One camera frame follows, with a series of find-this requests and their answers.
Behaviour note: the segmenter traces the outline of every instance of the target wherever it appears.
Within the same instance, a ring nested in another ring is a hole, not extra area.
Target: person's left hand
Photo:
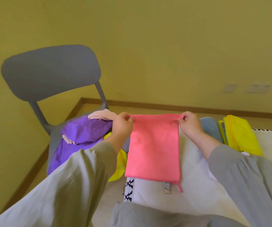
[[[134,117],[127,112],[120,113],[113,121],[112,135],[119,136],[126,140],[133,130]]]

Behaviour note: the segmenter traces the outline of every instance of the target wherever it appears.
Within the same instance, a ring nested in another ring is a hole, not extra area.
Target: tile floor
[[[100,105],[97,104],[84,104],[81,110],[78,112],[78,115],[85,113],[87,111],[92,111],[99,109]],[[110,110],[119,114],[123,111],[129,112],[131,114],[167,114],[167,113],[182,113],[177,111],[166,111],[166,110],[154,110],[154,109],[144,109],[144,108],[132,108],[132,107],[118,107],[110,106]],[[196,113],[199,118],[202,117],[213,117],[217,120],[222,120],[223,115],[211,115]],[[262,119],[262,118],[251,118],[243,117],[247,119],[252,128],[257,129],[272,129],[272,119]],[[44,164],[43,168],[40,170],[33,183],[30,185],[26,194],[29,193],[34,187],[36,187],[43,179],[46,178],[46,168],[47,163]],[[107,227],[111,212],[116,202],[121,202],[123,200],[123,187],[125,185],[126,178],[122,177],[120,180],[111,182],[107,184],[105,192],[100,200],[100,203],[97,207],[97,210],[93,216],[94,226]]]

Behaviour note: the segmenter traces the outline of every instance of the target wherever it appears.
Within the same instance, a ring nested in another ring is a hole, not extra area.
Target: white bedding
[[[264,156],[272,161],[272,131],[254,132]],[[169,195],[164,193],[162,182],[127,178],[124,201],[170,212],[194,215],[218,214],[249,226],[221,184],[209,177],[208,165],[202,153],[181,130],[179,148],[183,193],[176,185],[172,185],[172,194]]]

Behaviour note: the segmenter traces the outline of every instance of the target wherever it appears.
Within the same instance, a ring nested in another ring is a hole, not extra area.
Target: gray chair
[[[1,73],[13,94],[29,102],[41,125],[50,135],[47,170],[62,139],[60,131],[68,121],[57,126],[49,124],[37,101],[95,84],[102,100],[100,110],[108,109],[99,83],[101,71],[98,60],[95,53],[84,45],[59,45],[20,53],[4,61]]]

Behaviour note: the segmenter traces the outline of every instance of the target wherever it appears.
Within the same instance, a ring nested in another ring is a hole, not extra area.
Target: purple garment
[[[62,128],[61,132],[78,144],[68,144],[64,139],[60,141],[52,158],[48,175],[68,160],[71,154],[80,149],[89,149],[96,143],[102,141],[103,136],[108,132],[112,124],[113,121],[88,119],[88,116],[83,116],[68,122]]]

